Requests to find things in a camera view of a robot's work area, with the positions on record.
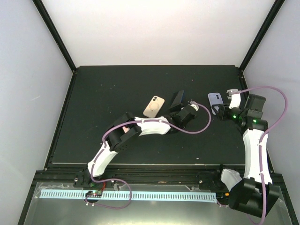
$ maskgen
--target black table surface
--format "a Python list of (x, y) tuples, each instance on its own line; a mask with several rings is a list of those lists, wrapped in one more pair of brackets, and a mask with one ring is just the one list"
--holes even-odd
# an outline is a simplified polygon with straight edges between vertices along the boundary
[[(52, 163), (85, 164), (101, 146), (108, 126), (125, 112), (144, 117), (154, 95), (165, 100), (157, 116), (168, 114), (173, 94), (185, 90), (185, 98), (209, 107), (208, 93), (221, 93), (228, 102), (228, 89), (241, 89), (235, 66), (81, 66), (60, 130)], [(186, 130), (202, 129), (208, 115), (199, 116)], [(209, 128), (198, 135), (139, 137), (111, 164), (217, 165), (245, 163), (241, 134), (231, 121), (212, 115)]]

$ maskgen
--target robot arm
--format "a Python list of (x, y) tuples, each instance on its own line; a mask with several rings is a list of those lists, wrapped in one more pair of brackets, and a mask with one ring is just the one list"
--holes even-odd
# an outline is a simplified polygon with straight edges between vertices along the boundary
[[(147, 120), (153, 120), (153, 119), (142, 119), (138, 117), (134, 117), (134, 120), (136, 121), (147, 121)], [(166, 121), (168, 120), (165, 117), (159, 117), (156, 118), (158, 121)], [(118, 133), (124, 132), (124, 139), (121, 142), (118, 142), (114, 147), (112, 147), (112, 144), (110, 142), (110, 138), (112, 139), (113, 136), (110, 135), (110, 138), (108, 137), (108, 140), (106, 143), (102, 144), (99, 152), (101, 152), (101, 157), (99, 157), (97, 160), (96, 156), (99, 154), (99, 152), (96, 154), (96, 156), (88, 163), (88, 170), (91, 173), (92, 165), (95, 163), (94, 170), (93, 170), (93, 177), (101, 176), (104, 173), (105, 168), (107, 165), (112, 161), (112, 159), (120, 152), (125, 150), (128, 147), (128, 141), (132, 141), (135, 137), (135, 135), (142, 136), (142, 135), (151, 135), (151, 134), (160, 134), (165, 135), (168, 133), (168, 131), (171, 129), (170, 125), (167, 125), (165, 123), (157, 123), (157, 122), (142, 122), (137, 123), (136, 126), (134, 126), (134, 132), (132, 134), (129, 134), (126, 136), (125, 134), (130, 131), (132, 128), (128, 127), (122, 127), (120, 128), (120, 131), (115, 132), (116, 135)]]
[(152, 134), (165, 135), (177, 132), (177, 130), (172, 128), (169, 124), (174, 124), (175, 126), (184, 129), (186, 124), (196, 117), (198, 109), (199, 107), (196, 104), (190, 102), (189, 105), (181, 108), (178, 112), (172, 112), (169, 115), (154, 119), (134, 117), (133, 114), (127, 112), (116, 120), (110, 129), (129, 121), (135, 120), (137, 123), (122, 126), (108, 134), (105, 138), (105, 143), (102, 144), (99, 152), (88, 163), (89, 174), (93, 177), (101, 176), (111, 160), (119, 152), (126, 150), (128, 145), (139, 136)]
[[(266, 149), (268, 135), (265, 135), (260, 143), (263, 133), (268, 129), (267, 121), (261, 119), (265, 98), (250, 94), (245, 107), (240, 109), (240, 94), (233, 94), (236, 91), (228, 90), (232, 102), (230, 105), (219, 105), (218, 116), (221, 120), (234, 121), (241, 128), (246, 151), (245, 173), (242, 179), (238, 172), (224, 169), (221, 181), (230, 191), (230, 208), (261, 217), (263, 213), (262, 186), (265, 185), (267, 190), (266, 214), (280, 195), (280, 188), (272, 185), (268, 169)], [(262, 149), (262, 171), (259, 162), (259, 145)], [(261, 173), (264, 175), (264, 184), (262, 184)]]

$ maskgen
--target phone case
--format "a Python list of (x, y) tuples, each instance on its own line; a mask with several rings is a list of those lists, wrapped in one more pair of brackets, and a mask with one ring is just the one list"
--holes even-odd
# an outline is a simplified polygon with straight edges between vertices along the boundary
[(153, 96), (146, 109), (144, 110), (144, 116), (148, 118), (155, 118), (159, 110), (163, 106), (165, 100), (158, 96)]
[(210, 108), (211, 108), (212, 114), (216, 115), (215, 111), (212, 109), (211, 106), (212, 105), (223, 104), (221, 94), (220, 93), (209, 93), (208, 94), (208, 100), (210, 102)]

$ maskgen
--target white wall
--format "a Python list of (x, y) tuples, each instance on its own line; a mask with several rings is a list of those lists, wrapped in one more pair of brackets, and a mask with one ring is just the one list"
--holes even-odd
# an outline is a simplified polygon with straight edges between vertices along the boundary
[[(245, 77), (249, 87), (281, 88), (289, 99), (284, 120), (269, 134), (268, 149), (276, 172), (282, 173), (294, 209), (300, 219), (300, 2), (285, 1), (262, 40)], [(274, 123), (283, 110), (280, 94), (272, 90), (256, 93), (267, 98), (264, 118)]]
[(31, 0), (0, 7), (0, 221), (19, 220), (43, 169), (71, 70)]
[(274, 0), (43, 2), (78, 66), (239, 66)]

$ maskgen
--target beige phone case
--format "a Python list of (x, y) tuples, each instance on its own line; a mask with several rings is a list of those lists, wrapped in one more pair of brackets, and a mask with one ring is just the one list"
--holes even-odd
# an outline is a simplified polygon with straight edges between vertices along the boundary
[(163, 106), (165, 100), (158, 96), (153, 96), (149, 104), (147, 105), (146, 109), (144, 110), (144, 116), (148, 118), (155, 118), (158, 114), (159, 110)]

